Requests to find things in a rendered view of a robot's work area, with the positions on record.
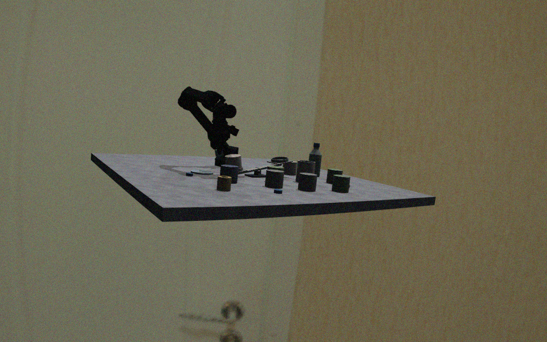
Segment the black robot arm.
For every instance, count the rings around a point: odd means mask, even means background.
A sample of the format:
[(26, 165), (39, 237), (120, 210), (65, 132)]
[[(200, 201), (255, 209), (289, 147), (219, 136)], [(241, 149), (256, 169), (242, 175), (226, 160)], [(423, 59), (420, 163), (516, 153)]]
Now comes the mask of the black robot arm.
[[(184, 91), (182, 91), (178, 99), (178, 104), (182, 108), (184, 108), (184, 110), (190, 111), (192, 115), (196, 118), (196, 120), (198, 120), (200, 125), (202, 125), (203, 128), (206, 130), (208, 139), (210, 140), (210, 146), (213, 150), (215, 150), (215, 146), (213, 142), (211, 141), (211, 138), (213, 138), (213, 136), (209, 136), (210, 131), (213, 130), (212, 128), (213, 124), (202, 112), (202, 110), (197, 104), (197, 101), (200, 102), (204, 108), (213, 112), (213, 118), (234, 118), (234, 116), (236, 115), (236, 107), (233, 105), (224, 103), (226, 101), (224, 99), (224, 96), (219, 95), (217, 92), (213, 92), (209, 90), (203, 92), (203, 91), (193, 89), (190, 86), (186, 87)], [(227, 125), (227, 123), (225, 125), (224, 131), (227, 131), (234, 136), (237, 136), (239, 132), (239, 130), (236, 129), (236, 126), (233, 126), (233, 125), (230, 126), (230, 125)], [(222, 146), (222, 152), (224, 155), (222, 157), (224, 158), (227, 154), (231, 154), (234, 151), (234, 149), (232, 149), (226, 143), (226, 141), (224, 142)]]

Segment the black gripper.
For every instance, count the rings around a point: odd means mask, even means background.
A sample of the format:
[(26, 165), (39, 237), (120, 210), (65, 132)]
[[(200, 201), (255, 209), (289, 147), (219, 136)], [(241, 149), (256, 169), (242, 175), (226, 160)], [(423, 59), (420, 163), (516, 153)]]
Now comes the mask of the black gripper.
[(213, 118), (213, 130), (210, 131), (209, 136), (213, 136), (211, 141), (213, 142), (218, 154), (222, 152), (222, 146), (224, 142), (230, 138), (230, 133), (225, 130), (226, 118)]

